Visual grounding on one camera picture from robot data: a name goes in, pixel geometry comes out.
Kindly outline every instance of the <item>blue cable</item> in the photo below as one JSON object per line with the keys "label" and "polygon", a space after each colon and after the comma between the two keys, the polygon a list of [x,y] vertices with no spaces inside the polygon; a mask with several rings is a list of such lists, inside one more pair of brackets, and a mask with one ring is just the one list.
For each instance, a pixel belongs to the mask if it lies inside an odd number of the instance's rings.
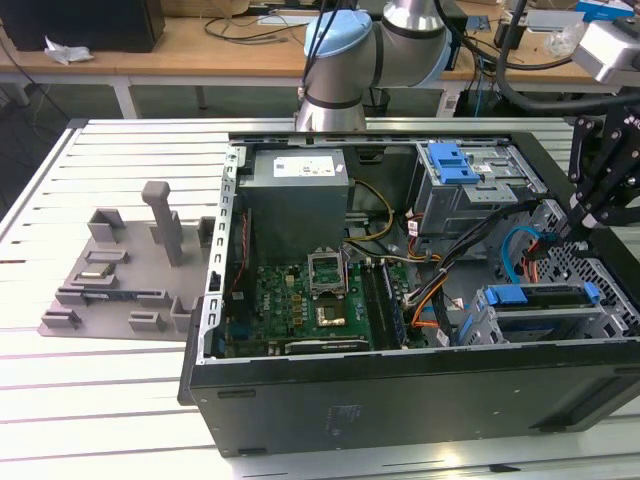
{"label": "blue cable", "polygon": [[478,112],[480,111],[480,105],[482,104],[482,83],[484,82],[484,59],[480,57],[480,81],[478,82],[478,88],[476,88],[477,95],[477,103],[476,103],[476,111],[473,114],[474,118],[478,117]]}
{"label": "blue cable", "polygon": [[504,241],[502,242],[502,263],[504,264],[504,270],[509,275],[511,282],[520,283],[520,279],[518,275],[516,275],[515,270],[513,269],[513,264],[511,263],[511,259],[509,258],[509,244],[511,243],[511,239],[518,232],[527,232],[533,235],[536,239],[542,236],[542,233],[534,230],[530,227],[514,227],[506,237],[504,237]]}

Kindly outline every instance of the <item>wooden workbench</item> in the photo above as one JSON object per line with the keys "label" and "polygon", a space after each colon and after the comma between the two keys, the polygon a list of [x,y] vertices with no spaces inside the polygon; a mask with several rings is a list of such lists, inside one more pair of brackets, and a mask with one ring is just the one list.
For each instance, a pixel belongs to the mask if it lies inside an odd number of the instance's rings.
{"label": "wooden workbench", "polygon": [[[460,2],[469,15],[487,15],[490,20],[500,17],[498,6]],[[238,19],[239,23],[250,19]],[[214,26],[216,31],[222,25]],[[274,26],[231,26],[227,35],[251,35],[274,30]],[[304,68],[305,27],[281,32],[283,43],[269,45],[238,45],[225,42],[204,32],[198,18],[167,18],[163,36],[151,53],[94,52],[88,62],[60,65],[41,52],[16,52],[18,63],[40,83],[108,84],[118,97],[125,118],[136,118],[137,108],[129,91],[132,85],[233,85],[233,86],[297,86]],[[492,43],[494,31],[472,34]],[[543,46],[545,34],[526,32],[520,48],[511,61],[523,64],[545,63],[553,60]],[[439,116],[452,116],[457,98],[474,76],[471,53],[462,49],[454,71],[444,72],[432,86],[444,90]],[[509,71],[514,88],[521,91],[555,92],[613,92],[612,87],[596,83],[576,64],[544,71]],[[28,83],[0,51],[0,82]]]}

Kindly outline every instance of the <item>crumpled paper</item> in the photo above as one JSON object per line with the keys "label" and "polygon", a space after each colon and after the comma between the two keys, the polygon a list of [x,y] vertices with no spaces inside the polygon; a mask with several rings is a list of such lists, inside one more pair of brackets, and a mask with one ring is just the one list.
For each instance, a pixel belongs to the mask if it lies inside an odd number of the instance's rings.
{"label": "crumpled paper", "polygon": [[69,65],[69,62],[84,62],[93,58],[87,47],[66,47],[53,43],[47,37],[44,39],[47,42],[44,54],[63,65]]}

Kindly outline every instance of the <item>yellow wire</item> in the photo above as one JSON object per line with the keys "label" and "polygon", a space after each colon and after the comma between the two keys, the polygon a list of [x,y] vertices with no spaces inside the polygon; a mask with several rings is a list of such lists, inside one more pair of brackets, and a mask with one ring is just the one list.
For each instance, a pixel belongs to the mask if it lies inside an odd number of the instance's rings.
{"label": "yellow wire", "polygon": [[391,205],[389,205],[389,202],[387,202],[387,199],[384,198],[379,191],[377,191],[375,188],[373,188],[367,182],[363,182],[362,180],[355,180],[355,183],[359,183],[360,185],[368,188],[369,190],[371,190],[374,193],[374,195],[376,197],[378,197],[380,200],[382,200],[382,203],[384,203],[384,206],[387,207],[387,212],[389,214],[389,220],[387,221],[387,224],[385,225],[385,227],[378,233],[372,233],[371,235],[365,235],[364,237],[347,237],[347,238],[345,238],[345,240],[350,241],[350,242],[366,242],[368,240],[375,240],[376,238],[380,238],[380,237],[386,235],[387,232],[389,230],[391,230],[391,227],[393,226],[393,210],[391,209]]}

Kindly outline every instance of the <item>motherboard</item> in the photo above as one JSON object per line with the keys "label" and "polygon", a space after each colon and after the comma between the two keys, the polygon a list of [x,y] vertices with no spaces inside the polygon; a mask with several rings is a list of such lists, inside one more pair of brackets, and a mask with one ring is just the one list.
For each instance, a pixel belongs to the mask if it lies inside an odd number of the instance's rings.
{"label": "motherboard", "polygon": [[[342,276],[336,267],[344,269]],[[341,285],[342,278],[344,288],[322,291],[323,286]],[[404,332],[398,299],[408,289],[401,263],[316,261],[260,266],[254,311],[228,325],[229,354],[276,356],[397,348]]]}

